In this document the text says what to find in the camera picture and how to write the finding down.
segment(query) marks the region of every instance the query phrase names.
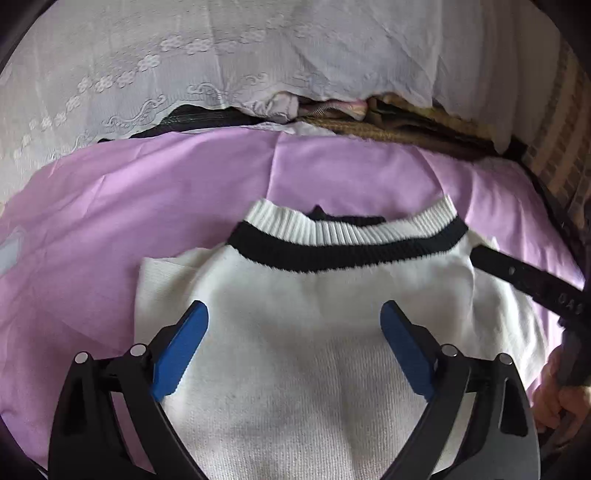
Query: purple fabric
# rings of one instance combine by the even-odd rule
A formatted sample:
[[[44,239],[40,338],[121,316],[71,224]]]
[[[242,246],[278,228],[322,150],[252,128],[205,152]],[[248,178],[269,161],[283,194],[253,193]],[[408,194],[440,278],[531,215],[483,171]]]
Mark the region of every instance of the purple fabric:
[[[451,195],[501,250],[581,285],[580,271],[517,166],[478,166],[412,146],[229,128],[79,150],[44,167],[6,206],[0,243],[18,229],[0,277],[0,414],[46,463],[61,385],[75,353],[119,355],[133,338],[143,257],[224,241],[251,202],[395,219]],[[542,313],[550,345],[554,316]]]

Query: metal pin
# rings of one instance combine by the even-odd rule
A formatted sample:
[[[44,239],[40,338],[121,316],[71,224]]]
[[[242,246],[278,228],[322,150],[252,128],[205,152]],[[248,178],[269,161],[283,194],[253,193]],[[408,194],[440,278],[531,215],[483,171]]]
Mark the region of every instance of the metal pin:
[[[142,356],[146,353],[146,346],[143,343],[136,343],[131,347],[129,353],[131,353],[131,356]]]
[[[449,343],[441,346],[441,351],[445,356],[456,356],[457,355],[457,348]]]
[[[511,358],[511,356],[507,355],[506,353],[501,353],[499,355],[499,360],[502,364],[505,365],[511,365],[513,363],[513,359]]]
[[[86,352],[80,352],[79,354],[77,354],[77,355],[74,357],[74,361],[75,361],[77,364],[83,364],[83,363],[84,363],[84,362],[86,362],[87,360],[88,360],[88,353],[86,353]]]

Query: white embroidered fabric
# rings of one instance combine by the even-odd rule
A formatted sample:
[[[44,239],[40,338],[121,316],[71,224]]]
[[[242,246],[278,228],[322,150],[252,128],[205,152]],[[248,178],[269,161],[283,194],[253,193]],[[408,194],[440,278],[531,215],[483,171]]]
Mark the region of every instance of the white embroidered fabric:
[[[182,104],[292,117],[278,92],[436,99],[493,125],[501,150],[513,21],[511,0],[59,0],[0,75],[0,201],[54,159]]]

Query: white cloth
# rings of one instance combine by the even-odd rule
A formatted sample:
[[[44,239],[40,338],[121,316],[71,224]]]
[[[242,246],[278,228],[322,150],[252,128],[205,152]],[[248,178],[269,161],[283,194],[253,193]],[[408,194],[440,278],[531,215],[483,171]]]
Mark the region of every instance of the white cloth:
[[[209,310],[201,345],[162,402],[206,475],[380,478],[425,405],[381,332],[390,299],[440,343],[477,358],[508,352],[525,384],[534,379],[546,345],[529,301],[472,267],[484,240],[456,216],[444,198],[412,218],[359,227],[261,200],[226,245],[145,260],[136,341],[148,343],[193,300]],[[440,467],[469,413],[468,402]]]
[[[60,0],[0,76],[0,201],[56,158],[146,130],[186,103],[285,120],[293,95],[394,91],[492,124],[503,150],[517,95],[513,9],[512,0]]]

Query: folded clothes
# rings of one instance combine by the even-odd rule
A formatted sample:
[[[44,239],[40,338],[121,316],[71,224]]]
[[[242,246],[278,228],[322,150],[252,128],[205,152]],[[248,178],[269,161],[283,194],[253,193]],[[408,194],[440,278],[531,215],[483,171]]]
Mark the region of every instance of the folded clothes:
[[[526,295],[472,266],[483,243],[449,197],[393,222],[312,220],[260,200],[224,245],[143,262],[135,341],[206,305],[207,332],[162,405],[209,478],[379,478],[425,406],[382,334],[386,301],[467,356],[509,353],[525,385],[545,363]]]

